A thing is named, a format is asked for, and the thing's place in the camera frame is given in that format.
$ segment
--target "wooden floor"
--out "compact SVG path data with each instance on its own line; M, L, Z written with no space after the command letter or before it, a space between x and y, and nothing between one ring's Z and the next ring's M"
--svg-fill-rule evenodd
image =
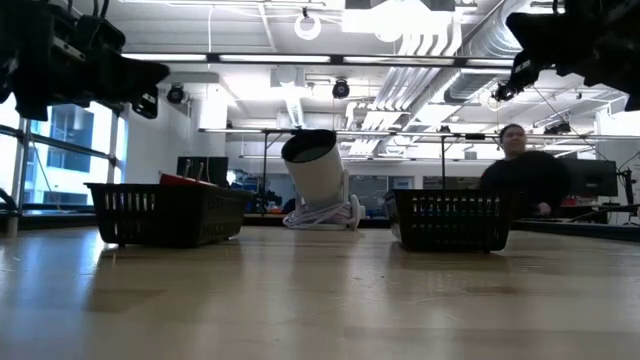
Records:
M0 240L0 359L640 359L640 246L512 233L410 254L388 230L245 228L192 250L93 229Z

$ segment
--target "computer monitor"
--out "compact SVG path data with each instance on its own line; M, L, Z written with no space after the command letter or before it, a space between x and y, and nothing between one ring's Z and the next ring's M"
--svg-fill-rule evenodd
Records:
M571 174L574 196L618 196L618 169L615 161L560 159Z

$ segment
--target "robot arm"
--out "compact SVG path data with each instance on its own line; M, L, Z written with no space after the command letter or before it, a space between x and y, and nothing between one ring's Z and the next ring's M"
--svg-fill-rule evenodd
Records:
M555 69L560 76L583 76L586 86L624 91L626 110L640 109L640 1L566 0L563 14L513 13L506 25L523 51L493 94L496 100L512 99L540 71Z

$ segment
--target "red object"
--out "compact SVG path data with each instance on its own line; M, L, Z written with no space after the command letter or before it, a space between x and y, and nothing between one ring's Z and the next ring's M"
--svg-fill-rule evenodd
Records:
M194 179L185 178L182 176L175 176L169 174L162 174L160 176L160 185L208 185L217 186L216 184L208 183L206 181L195 181Z

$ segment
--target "pole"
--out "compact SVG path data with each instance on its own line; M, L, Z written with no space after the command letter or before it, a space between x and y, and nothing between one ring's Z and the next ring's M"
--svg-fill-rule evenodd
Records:
M261 213L264 217L267 211L267 149L269 148L268 139L269 133L264 133L264 154L262 156L262 184L260 185L260 199L261 199Z
M444 148L444 136L440 138L440 146L442 148L442 190L447 190L447 186L445 185L445 175L446 175L446 170L445 170L445 160L444 160L444 153L447 151Z

